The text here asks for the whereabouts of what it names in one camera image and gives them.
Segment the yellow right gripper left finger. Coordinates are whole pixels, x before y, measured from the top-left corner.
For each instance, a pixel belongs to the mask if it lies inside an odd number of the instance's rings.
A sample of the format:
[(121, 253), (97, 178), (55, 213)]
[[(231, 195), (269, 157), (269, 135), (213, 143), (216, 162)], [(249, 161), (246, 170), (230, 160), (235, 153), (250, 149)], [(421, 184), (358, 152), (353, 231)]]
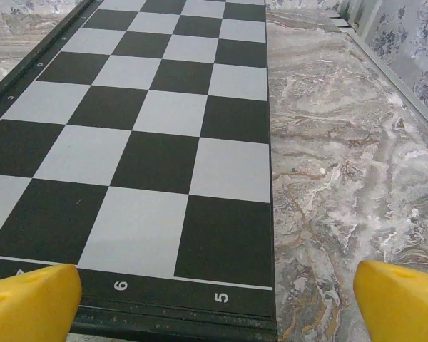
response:
[(0, 279), (0, 341), (65, 341), (81, 294), (73, 264)]

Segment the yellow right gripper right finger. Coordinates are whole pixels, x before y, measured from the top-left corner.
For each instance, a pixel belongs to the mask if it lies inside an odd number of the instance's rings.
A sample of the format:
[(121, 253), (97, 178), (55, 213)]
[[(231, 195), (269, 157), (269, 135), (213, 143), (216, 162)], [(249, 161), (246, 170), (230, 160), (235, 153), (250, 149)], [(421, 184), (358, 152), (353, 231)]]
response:
[(428, 273), (361, 261), (354, 293), (372, 341), (428, 341)]

